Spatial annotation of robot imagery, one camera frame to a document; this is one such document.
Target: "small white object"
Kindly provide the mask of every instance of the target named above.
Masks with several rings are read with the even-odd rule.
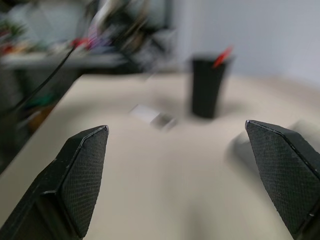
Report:
[[[177,124],[177,120],[173,117],[144,105],[137,105],[130,113],[164,131],[173,128]]]

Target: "black cup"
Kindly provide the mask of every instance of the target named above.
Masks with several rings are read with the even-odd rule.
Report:
[[[229,65],[228,61],[213,67],[217,58],[194,58],[192,113],[198,117],[213,119],[216,113],[220,86]]]

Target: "table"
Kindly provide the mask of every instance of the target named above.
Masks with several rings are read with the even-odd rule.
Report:
[[[84,75],[0,176],[2,225],[67,138],[108,125],[103,177],[86,240],[291,240],[261,181],[233,161],[231,140],[254,119],[316,123],[312,105],[230,77],[218,118],[189,115],[190,76]],[[128,115],[137,104],[178,119],[168,132]]]

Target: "white wall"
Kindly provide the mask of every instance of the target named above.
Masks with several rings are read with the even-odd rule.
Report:
[[[233,45],[236,74],[290,76],[320,85],[319,0],[191,1],[183,1],[190,2],[185,14],[191,19],[184,34],[193,37],[181,53],[185,58]]]

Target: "beige table surface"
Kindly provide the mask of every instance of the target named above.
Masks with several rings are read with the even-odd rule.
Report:
[[[189,75],[147,77],[85,75],[74,83],[0,176],[0,226],[67,138],[108,125],[86,240],[291,240],[260,180],[228,149],[247,119],[316,124],[315,108],[257,80],[230,77],[218,118],[199,120],[188,114]],[[178,125],[152,128],[128,115],[137,104],[177,117]]]

